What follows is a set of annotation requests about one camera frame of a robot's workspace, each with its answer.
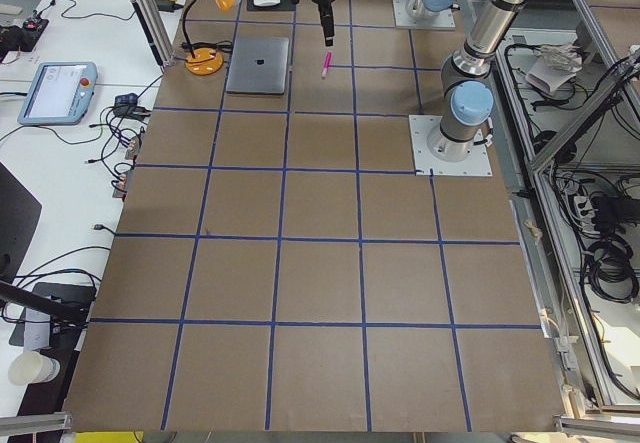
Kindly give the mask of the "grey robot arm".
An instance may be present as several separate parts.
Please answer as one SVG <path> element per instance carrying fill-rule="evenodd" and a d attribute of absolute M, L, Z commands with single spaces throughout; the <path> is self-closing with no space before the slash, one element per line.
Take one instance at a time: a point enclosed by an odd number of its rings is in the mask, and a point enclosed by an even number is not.
<path fill-rule="evenodd" d="M 455 0 L 407 0 L 405 11 L 409 26 L 424 29 L 453 29 L 451 7 Z"/>
<path fill-rule="evenodd" d="M 484 83 L 490 60 L 525 0 L 486 0 L 464 45 L 441 69 L 446 109 L 427 137 L 438 159 L 457 163 L 467 158 L 477 131 L 491 114 L 494 97 Z"/>

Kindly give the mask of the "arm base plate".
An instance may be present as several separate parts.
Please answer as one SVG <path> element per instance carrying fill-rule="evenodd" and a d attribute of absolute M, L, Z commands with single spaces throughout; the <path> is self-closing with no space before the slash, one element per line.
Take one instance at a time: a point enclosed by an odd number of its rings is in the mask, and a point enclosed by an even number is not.
<path fill-rule="evenodd" d="M 414 173 L 423 176 L 491 177 L 488 144 L 481 129 L 471 141 L 448 140 L 440 128 L 441 116 L 410 115 L 409 128 Z"/>
<path fill-rule="evenodd" d="M 395 26 L 449 31 L 455 28 L 455 0 L 392 0 Z"/>

